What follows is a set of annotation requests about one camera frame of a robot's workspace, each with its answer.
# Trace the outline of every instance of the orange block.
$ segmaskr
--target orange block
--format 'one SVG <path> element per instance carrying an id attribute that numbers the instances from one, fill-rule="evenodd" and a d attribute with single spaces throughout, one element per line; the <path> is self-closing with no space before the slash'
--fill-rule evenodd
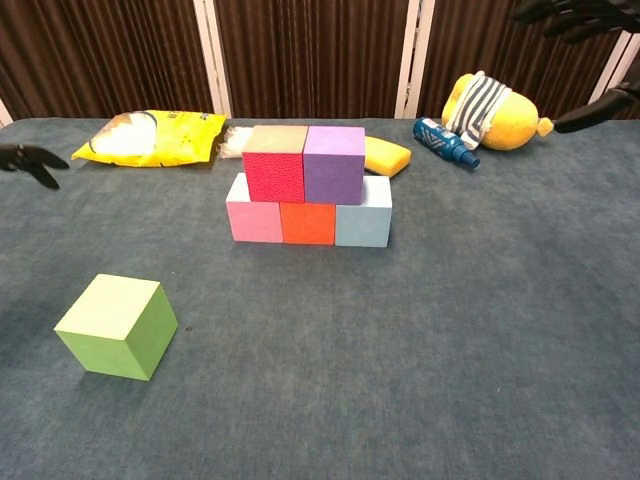
<path id="1" fill-rule="evenodd" d="M 334 245 L 336 206 L 322 203 L 281 203 L 284 243 Z"/>

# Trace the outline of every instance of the foam block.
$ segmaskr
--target foam block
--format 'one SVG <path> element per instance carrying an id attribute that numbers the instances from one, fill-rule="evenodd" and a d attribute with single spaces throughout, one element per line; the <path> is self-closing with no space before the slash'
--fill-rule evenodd
<path id="1" fill-rule="evenodd" d="M 302 154 L 308 127 L 257 125 L 242 152 L 253 202 L 304 202 Z"/>
<path id="2" fill-rule="evenodd" d="M 333 245 L 336 206 L 320 203 L 281 203 L 284 243 Z"/>
<path id="3" fill-rule="evenodd" d="M 386 247 L 391 210 L 389 177 L 365 176 L 362 203 L 336 207 L 336 245 Z"/>
<path id="4" fill-rule="evenodd" d="M 304 147 L 306 202 L 360 203 L 364 137 L 362 127 L 309 127 Z"/>
<path id="5" fill-rule="evenodd" d="M 100 274 L 54 330 L 86 370 L 150 380 L 177 326 L 160 283 Z"/>
<path id="6" fill-rule="evenodd" d="M 244 173 L 239 173 L 231 185 L 227 195 L 227 214 L 236 242 L 282 243 L 279 205 L 250 201 Z"/>

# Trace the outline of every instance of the yellow plush toy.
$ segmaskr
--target yellow plush toy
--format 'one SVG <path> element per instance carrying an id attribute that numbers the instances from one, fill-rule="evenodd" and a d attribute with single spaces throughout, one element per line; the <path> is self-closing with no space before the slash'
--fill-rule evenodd
<path id="1" fill-rule="evenodd" d="M 544 137 L 553 130 L 551 120 L 538 118 L 531 100 L 482 71 L 458 79 L 442 111 L 442 123 L 470 149 L 481 143 L 494 150 L 513 150 L 536 133 Z"/>

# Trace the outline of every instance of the blue bottle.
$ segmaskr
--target blue bottle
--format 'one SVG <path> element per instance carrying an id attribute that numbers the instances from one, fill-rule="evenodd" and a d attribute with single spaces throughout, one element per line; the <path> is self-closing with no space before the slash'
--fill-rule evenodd
<path id="1" fill-rule="evenodd" d="M 471 169 L 480 165 L 480 160 L 455 133 L 430 118 L 419 118 L 413 124 L 413 136 L 421 144 L 445 160 Z"/>

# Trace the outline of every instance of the red block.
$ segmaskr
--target red block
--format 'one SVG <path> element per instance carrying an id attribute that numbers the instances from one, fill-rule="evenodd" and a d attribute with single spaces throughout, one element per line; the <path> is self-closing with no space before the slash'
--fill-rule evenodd
<path id="1" fill-rule="evenodd" d="M 280 220 L 284 243 L 334 245 L 336 206 L 321 203 L 281 203 Z"/>
<path id="2" fill-rule="evenodd" d="M 242 152 L 252 202 L 304 202 L 307 127 L 256 125 Z"/>

